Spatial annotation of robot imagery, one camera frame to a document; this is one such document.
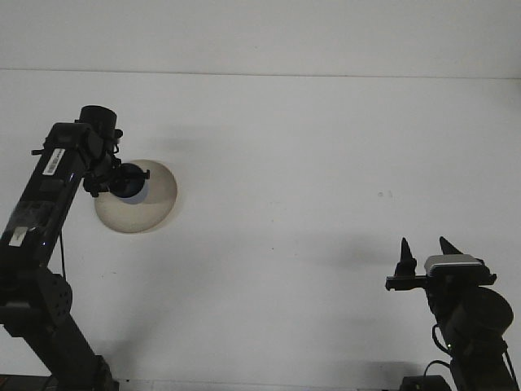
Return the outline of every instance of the white label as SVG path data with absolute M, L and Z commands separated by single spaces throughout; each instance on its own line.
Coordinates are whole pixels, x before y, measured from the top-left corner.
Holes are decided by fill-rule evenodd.
M 15 228 L 15 232 L 11 237 L 11 242 L 9 242 L 10 246 L 19 247 L 22 245 L 24 241 L 25 234 L 27 234 L 28 228 L 26 226 L 18 226 Z
M 43 170 L 44 175 L 54 175 L 56 169 L 58 168 L 59 161 L 62 160 L 63 153 L 65 150 L 63 148 L 56 148 L 54 152 L 52 152 L 52 156 L 49 159 L 49 163 L 47 163 L 46 169 Z

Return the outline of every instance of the barcode sticker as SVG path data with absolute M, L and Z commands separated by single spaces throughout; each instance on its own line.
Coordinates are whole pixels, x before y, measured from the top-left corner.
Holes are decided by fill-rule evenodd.
M 52 152 L 52 156 L 49 159 L 49 163 L 47 163 L 46 169 L 43 170 L 44 175 L 55 174 L 59 162 L 62 160 L 64 152 L 65 150 L 63 148 L 56 148 L 55 151 Z
M 26 226 L 18 226 L 15 228 L 15 232 L 13 232 L 13 236 L 11 237 L 11 241 L 9 242 L 10 246 L 19 247 L 22 245 L 24 241 L 25 234 L 27 234 L 28 228 Z

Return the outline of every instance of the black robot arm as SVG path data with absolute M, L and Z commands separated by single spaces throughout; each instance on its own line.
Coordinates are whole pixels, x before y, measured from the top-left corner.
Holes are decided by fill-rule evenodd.
M 482 260 L 461 253 L 443 237 L 440 245 L 443 255 L 429 257 L 426 275 L 417 276 L 416 261 L 403 239 L 401 260 L 395 275 L 387 277 L 387 290 L 425 289 L 444 337 L 442 350 L 451 357 L 450 371 L 458 391 L 519 391 L 503 359 L 507 345 L 502 335 L 514 313 L 501 295 L 483 287 L 492 285 L 496 275 Z M 418 389 L 413 379 L 404 380 L 402 388 Z M 420 388 L 428 391 L 428 379 L 418 379 Z
M 125 177 L 115 125 L 116 114 L 98 106 L 84 107 L 74 123 L 55 124 L 43 149 L 33 151 L 40 160 L 0 238 L 0 323 L 27 341 L 62 390 L 117 389 L 70 315 L 70 285 L 47 268 L 83 178 L 97 196 L 113 187 L 125 193 L 147 177 Z

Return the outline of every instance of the black cable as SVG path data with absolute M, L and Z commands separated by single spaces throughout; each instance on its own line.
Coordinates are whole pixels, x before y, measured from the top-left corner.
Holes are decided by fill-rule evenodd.
M 62 232 L 59 232 L 59 249 L 62 253 L 62 276 L 65 281 L 67 281 L 67 277 L 65 276 L 65 255 L 63 253 L 63 237 Z
M 441 350 L 443 353 L 446 353 L 448 355 L 450 355 L 450 352 L 449 350 L 444 347 L 441 342 L 438 340 L 438 336 L 436 335 L 436 328 L 440 328 L 440 326 L 437 324 L 435 324 L 434 326 L 432 326 L 432 340 L 434 341 L 434 345 L 436 345 L 438 347 L 439 350 Z
M 54 375 L 50 375 L 49 377 L 47 377 L 45 383 L 43 384 L 43 386 L 40 388 L 40 391 L 45 391 L 47 389 L 47 387 L 49 387 L 49 383 L 50 381 L 54 378 Z
M 427 378 L 427 371 L 429 370 L 431 365 L 434 365 L 434 364 L 440 364 L 440 365 L 443 365 L 444 367 L 447 367 L 448 369 L 450 369 L 450 365 L 448 363 L 446 363 L 445 361 L 434 360 L 434 361 L 429 362 L 429 365 L 427 365 L 427 367 L 425 368 L 425 371 L 423 372 L 422 391 L 425 391 L 425 379 Z
M 512 362 L 510 361 L 510 355 L 508 352 L 505 352 L 506 361 L 508 362 L 508 368 L 510 369 L 510 374 L 512 375 L 512 379 L 514 380 L 515 388 L 519 391 L 519 384 L 518 380 L 515 377 L 514 372 L 514 366 L 512 365 Z

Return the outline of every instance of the cable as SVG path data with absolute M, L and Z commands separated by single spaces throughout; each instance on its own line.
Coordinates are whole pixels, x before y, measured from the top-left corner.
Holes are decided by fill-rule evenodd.
M 443 365 L 444 367 L 447 367 L 448 369 L 450 369 L 450 365 L 448 363 L 446 363 L 445 361 L 434 360 L 434 361 L 429 362 L 429 365 L 427 365 L 427 367 L 425 368 L 425 371 L 423 372 L 422 391 L 425 391 L 425 379 L 427 378 L 427 371 L 429 370 L 431 365 L 434 365 L 434 364 L 440 364 L 440 365 Z
M 40 391 L 45 391 L 47 389 L 47 387 L 49 387 L 49 383 L 50 381 L 54 378 L 55 376 L 54 375 L 50 375 L 49 377 L 47 377 L 45 383 L 43 384 L 43 386 L 40 388 Z
M 443 353 L 450 355 L 449 350 L 446 347 L 444 347 L 438 340 L 438 336 L 436 335 L 436 328 L 440 328 L 438 323 L 432 326 L 432 340 L 434 341 L 434 345 L 436 345 L 438 349 L 441 350 Z
M 512 379 L 514 380 L 515 388 L 519 391 L 519 384 L 518 380 L 515 377 L 514 372 L 514 366 L 512 365 L 512 362 L 510 361 L 510 355 L 508 352 L 505 352 L 506 361 L 508 362 L 508 368 L 510 369 L 510 374 L 512 375 Z
M 63 236 L 62 232 L 59 232 L 59 249 L 62 253 L 62 276 L 65 281 L 67 281 L 67 277 L 65 276 L 65 255 L 63 253 Z

